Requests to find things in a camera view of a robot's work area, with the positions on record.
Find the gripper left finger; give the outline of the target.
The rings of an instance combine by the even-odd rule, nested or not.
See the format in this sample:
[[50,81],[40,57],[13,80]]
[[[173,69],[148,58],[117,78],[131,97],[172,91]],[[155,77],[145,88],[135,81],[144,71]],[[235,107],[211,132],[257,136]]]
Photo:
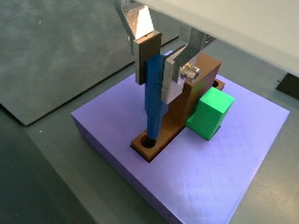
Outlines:
[[145,61],[160,53],[163,34],[155,29],[149,9],[135,0],[115,0],[135,56],[135,82],[145,83]]

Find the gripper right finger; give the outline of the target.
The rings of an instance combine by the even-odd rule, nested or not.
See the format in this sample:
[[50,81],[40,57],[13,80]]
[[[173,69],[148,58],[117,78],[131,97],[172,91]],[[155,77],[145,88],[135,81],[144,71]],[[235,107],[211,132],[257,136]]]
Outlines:
[[215,38],[184,24],[180,28],[183,46],[165,58],[163,66],[161,100],[169,104],[183,92],[184,82],[195,82],[201,69],[195,65],[201,49]]

